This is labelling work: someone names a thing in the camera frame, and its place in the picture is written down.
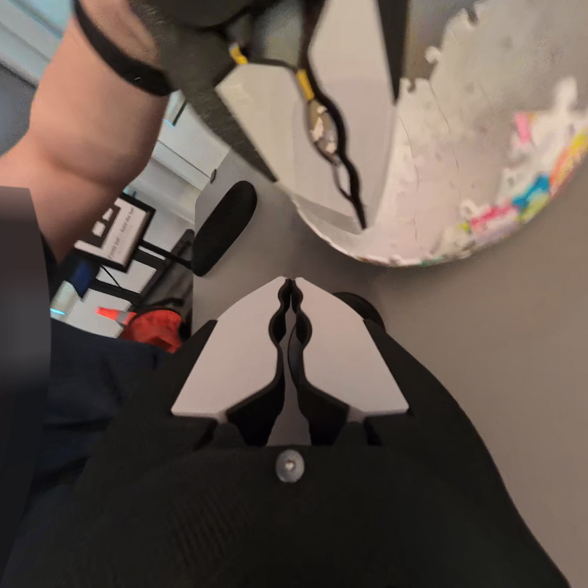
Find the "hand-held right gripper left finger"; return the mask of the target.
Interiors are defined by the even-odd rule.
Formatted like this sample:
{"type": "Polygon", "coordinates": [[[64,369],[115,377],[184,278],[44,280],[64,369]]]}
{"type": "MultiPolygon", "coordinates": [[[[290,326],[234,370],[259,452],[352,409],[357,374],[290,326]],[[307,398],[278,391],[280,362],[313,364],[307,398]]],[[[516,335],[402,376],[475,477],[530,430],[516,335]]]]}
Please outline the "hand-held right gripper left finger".
{"type": "Polygon", "coordinates": [[[234,425],[248,445],[266,445],[285,402],[281,342],[292,281],[283,276],[210,322],[210,335],[171,412],[234,425]]]}

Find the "white task sign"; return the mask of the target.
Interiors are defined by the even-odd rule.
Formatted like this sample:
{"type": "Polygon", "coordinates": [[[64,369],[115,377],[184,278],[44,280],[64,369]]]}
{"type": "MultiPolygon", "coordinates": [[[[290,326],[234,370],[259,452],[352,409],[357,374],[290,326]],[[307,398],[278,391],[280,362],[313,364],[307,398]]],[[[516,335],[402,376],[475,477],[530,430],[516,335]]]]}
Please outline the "white task sign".
{"type": "Polygon", "coordinates": [[[126,273],[155,214],[152,206],[121,193],[74,249],[104,267],[126,273]]]}

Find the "black round ball stand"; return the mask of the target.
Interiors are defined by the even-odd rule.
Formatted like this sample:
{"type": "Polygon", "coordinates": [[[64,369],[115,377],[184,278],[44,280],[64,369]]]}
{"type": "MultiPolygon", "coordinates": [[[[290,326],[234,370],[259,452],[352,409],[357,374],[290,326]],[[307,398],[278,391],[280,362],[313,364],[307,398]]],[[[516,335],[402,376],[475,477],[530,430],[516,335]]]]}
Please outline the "black round ball stand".
{"type": "Polygon", "coordinates": [[[385,322],[383,321],[378,310],[364,297],[351,292],[335,292],[335,298],[338,298],[349,307],[351,307],[363,320],[370,320],[377,324],[382,330],[386,331],[385,322]]]}

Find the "black wristband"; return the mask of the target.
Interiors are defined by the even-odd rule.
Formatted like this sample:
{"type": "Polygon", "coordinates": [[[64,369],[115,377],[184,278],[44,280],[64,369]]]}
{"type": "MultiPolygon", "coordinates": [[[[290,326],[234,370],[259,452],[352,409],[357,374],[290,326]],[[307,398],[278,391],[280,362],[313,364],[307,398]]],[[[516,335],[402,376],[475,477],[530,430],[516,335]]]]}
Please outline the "black wristband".
{"type": "Polygon", "coordinates": [[[168,97],[175,92],[162,71],[131,58],[107,38],[89,18],[80,1],[72,1],[72,6],[77,23],[86,40],[101,60],[118,77],[152,96],[168,97]]]}

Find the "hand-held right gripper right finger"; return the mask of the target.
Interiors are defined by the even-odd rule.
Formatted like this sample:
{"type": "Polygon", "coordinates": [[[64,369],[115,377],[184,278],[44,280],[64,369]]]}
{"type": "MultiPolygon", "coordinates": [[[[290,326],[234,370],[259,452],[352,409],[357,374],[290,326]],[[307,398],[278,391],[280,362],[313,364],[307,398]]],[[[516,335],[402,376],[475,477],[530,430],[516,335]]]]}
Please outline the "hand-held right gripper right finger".
{"type": "Polygon", "coordinates": [[[341,298],[298,277],[291,301],[296,321],[288,364],[313,445],[333,444],[348,423],[408,413],[368,329],[380,325],[348,304],[362,298],[341,298]]]}

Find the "person's left hand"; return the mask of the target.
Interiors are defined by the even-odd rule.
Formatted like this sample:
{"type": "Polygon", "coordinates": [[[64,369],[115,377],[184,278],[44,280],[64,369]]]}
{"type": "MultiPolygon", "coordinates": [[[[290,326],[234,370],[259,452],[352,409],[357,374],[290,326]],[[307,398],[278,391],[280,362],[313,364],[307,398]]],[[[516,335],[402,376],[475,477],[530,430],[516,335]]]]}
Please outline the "person's left hand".
{"type": "Polygon", "coordinates": [[[83,1],[83,4],[99,31],[125,55],[163,71],[155,41],[128,1],[83,1]]]}

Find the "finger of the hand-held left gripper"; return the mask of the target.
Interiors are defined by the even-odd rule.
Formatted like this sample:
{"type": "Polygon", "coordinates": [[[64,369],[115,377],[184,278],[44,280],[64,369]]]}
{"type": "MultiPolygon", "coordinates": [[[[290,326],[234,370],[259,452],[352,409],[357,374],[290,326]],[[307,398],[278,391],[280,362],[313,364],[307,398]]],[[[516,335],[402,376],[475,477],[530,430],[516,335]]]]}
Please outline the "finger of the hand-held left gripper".
{"type": "Polygon", "coordinates": [[[377,1],[327,1],[309,60],[316,81],[345,126],[345,155],[360,182],[367,226],[384,199],[396,105],[377,1]]]}
{"type": "Polygon", "coordinates": [[[216,90],[310,224],[354,235],[364,230],[360,178],[347,153],[345,124],[306,71],[239,64],[216,90]]]}

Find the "partly built puzzle ball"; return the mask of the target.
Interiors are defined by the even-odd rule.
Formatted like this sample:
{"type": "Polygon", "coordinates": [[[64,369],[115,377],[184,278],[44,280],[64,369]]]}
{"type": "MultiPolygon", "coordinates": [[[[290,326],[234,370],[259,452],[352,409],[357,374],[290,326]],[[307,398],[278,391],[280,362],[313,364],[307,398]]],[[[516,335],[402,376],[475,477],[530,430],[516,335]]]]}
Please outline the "partly built puzzle ball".
{"type": "Polygon", "coordinates": [[[360,234],[298,213],[388,267],[465,259],[510,237],[587,163],[587,1],[480,1],[445,25],[428,79],[401,80],[383,196],[360,234]]]}

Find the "person's left forearm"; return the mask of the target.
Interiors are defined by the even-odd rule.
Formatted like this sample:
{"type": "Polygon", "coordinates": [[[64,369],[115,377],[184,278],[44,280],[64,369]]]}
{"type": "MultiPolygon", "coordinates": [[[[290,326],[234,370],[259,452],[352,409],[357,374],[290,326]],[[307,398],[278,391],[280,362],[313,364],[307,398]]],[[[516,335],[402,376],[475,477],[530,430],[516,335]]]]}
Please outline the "person's left forearm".
{"type": "Polygon", "coordinates": [[[41,77],[28,130],[1,157],[1,186],[29,191],[57,261],[145,169],[168,100],[118,77],[73,13],[41,77]]]}

